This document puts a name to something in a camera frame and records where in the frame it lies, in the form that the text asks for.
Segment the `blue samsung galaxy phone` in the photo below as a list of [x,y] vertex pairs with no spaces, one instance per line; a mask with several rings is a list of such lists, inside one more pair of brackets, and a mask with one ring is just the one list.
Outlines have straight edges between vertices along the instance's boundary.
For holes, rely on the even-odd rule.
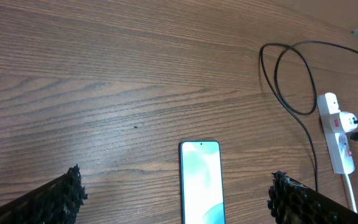
[[180,143],[184,224],[225,224],[221,147],[217,141]]

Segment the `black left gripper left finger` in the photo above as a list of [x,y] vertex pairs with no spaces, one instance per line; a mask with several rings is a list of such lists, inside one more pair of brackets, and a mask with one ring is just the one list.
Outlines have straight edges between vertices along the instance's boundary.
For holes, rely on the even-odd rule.
[[0,207],[0,223],[75,223],[88,198],[79,166]]

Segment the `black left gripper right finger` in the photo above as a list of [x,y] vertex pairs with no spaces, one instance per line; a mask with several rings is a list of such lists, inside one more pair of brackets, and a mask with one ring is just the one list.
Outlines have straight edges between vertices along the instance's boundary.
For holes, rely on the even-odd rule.
[[358,213],[287,176],[273,173],[268,189],[270,214],[277,224],[358,224]]

